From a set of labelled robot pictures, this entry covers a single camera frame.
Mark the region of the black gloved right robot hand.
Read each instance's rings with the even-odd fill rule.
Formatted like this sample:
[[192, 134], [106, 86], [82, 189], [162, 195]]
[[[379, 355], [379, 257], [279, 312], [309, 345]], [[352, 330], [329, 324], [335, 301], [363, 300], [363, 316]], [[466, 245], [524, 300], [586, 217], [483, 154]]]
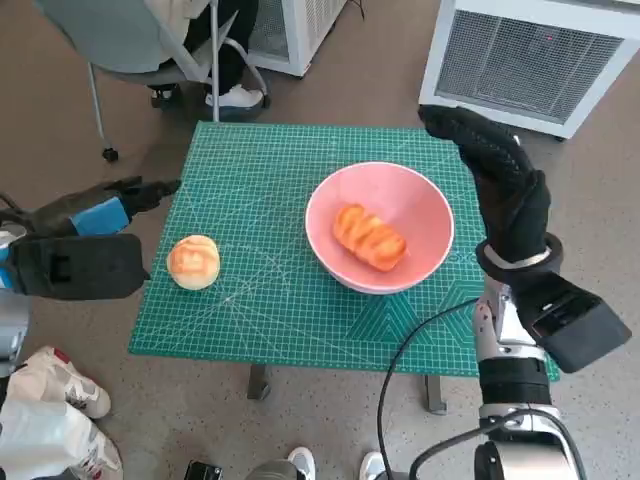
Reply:
[[418, 114], [429, 135], [458, 147], [474, 179], [493, 255], [511, 265], [541, 260], [550, 192], [545, 174], [533, 167], [515, 136], [461, 107], [425, 105]]

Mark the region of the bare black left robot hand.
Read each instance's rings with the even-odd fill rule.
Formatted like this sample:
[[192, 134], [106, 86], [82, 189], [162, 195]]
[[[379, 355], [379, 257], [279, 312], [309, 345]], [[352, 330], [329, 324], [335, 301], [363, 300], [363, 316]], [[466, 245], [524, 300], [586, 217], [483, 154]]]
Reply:
[[157, 208], [180, 185], [179, 179], [146, 182], [141, 176], [102, 182], [28, 212], [26, 219], [45, 237], [116, 234], [136, 214]]

